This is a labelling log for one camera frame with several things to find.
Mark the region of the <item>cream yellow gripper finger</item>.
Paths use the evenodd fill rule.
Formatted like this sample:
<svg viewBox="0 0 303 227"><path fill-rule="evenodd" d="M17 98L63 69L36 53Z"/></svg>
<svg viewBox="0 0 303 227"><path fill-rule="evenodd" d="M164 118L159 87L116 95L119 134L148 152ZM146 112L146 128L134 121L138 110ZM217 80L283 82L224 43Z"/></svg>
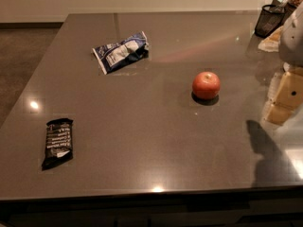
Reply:
<svg viewBox="0 0 303 227"><path fill-rule="evenodd" d="M264 107L264 119L283 125L303 103L303 68L290 67L284 73L275 73Z"/></svg>

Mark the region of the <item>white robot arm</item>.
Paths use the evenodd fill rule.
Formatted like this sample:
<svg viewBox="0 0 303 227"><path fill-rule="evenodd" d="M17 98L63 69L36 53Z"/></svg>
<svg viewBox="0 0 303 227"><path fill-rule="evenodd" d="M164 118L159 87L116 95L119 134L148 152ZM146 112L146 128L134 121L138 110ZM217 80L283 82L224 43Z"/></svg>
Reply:
<svg viewBox="0 0 303 227"><path fill-rule="evenodd" d="M272 78L264 119L283 125L303 103L303 3L284 23L278 52L285 72Z"/></svg>

